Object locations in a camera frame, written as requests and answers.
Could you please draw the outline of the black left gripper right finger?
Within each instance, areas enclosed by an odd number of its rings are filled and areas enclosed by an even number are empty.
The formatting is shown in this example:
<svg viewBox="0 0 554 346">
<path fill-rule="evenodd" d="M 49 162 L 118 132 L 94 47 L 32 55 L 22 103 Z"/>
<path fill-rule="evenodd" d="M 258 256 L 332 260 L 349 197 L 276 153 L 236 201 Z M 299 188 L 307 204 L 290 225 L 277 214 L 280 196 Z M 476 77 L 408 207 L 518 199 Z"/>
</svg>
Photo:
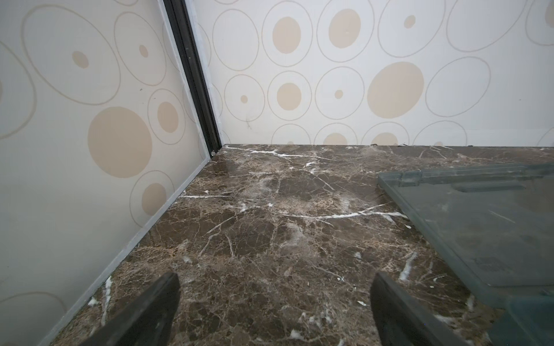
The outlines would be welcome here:
<svg viewBox="0 0 554 346">
<path fill-rule="evenodd" d="M 383 272 L 373 279 L 370 303 L 382 345 L 466 344 Z"/>
</svg>

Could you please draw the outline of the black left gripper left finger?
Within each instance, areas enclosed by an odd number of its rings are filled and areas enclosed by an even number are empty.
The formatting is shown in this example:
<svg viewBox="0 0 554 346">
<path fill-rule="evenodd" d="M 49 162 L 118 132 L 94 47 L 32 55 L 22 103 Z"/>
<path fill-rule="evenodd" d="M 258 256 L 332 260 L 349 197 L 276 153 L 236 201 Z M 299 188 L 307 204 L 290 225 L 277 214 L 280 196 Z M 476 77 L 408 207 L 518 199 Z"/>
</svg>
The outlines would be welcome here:
<svg viewBox="0 0 554 346">
<path fill-rule="evenodd" d="M 167 345 L 180 302 L 180 281 L 166 272 L 83 345 Z"/>
</svg>

